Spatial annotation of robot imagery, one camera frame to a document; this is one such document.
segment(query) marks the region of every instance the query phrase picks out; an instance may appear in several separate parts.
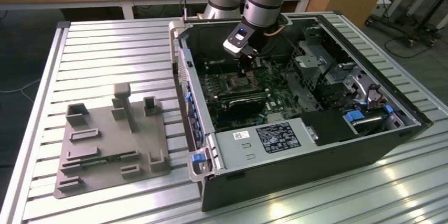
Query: blue tab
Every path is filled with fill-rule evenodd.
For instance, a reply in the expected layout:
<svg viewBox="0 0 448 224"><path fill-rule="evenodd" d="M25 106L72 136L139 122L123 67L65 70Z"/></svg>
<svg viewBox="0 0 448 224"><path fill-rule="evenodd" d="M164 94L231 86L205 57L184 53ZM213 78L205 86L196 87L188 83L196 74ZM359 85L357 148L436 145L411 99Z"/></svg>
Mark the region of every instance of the blue tab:
<svg viewBox="0 0 448 224"><path fill-rule="evenodd" d="M191 155L191 162L193 164L204 163L207 161L205 159L205 154L204 153L197 153Z"/></svg>
<svg viewBox="0 0 448 224"><path fill-rule="evenodd" d="M345 114L345 117L349 122L365 118L365 116L359 110L348 111L348 113Z"/></svg>
<svg viewBox="0 0 448 224"><path fill-rule="evenodd" d="M385 105L384 110L388 114L391 114L393 112L393 108L391 107L391 105Z"/></svg>
<svg viewBox="0 0 448 224"><path fill-rule="evenodd" d="M191 98L191 92L188 91L188 93L185 95L185 102L188 102L189 98Z"/></svg>

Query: motherboard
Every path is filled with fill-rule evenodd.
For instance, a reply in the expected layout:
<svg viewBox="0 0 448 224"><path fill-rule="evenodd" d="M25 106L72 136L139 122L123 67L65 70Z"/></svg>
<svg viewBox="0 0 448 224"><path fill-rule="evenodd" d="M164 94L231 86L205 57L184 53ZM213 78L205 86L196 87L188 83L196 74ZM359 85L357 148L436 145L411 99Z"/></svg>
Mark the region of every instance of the motherboard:
<svg viewBox="0 0 448 224"><path fill-rule="evenodd" d="M219 70L200 76L216 132L300 116L299 97L288 87L285 69L283 63L257 59L257 67L245 74Z"/></svg>

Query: power supply label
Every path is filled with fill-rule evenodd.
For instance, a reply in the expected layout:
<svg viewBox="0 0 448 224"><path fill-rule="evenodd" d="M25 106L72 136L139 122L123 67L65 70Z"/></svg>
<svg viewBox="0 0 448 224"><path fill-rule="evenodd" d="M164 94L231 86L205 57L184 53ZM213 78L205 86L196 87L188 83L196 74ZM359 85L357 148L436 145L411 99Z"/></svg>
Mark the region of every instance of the power supply label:
<svg viewBox="0 0 448 224"><path fill-rule="evenodd" d="M275 124L257 128L264 150L276 153L300 146L299 139L289 126L289 123Z"/></svg>

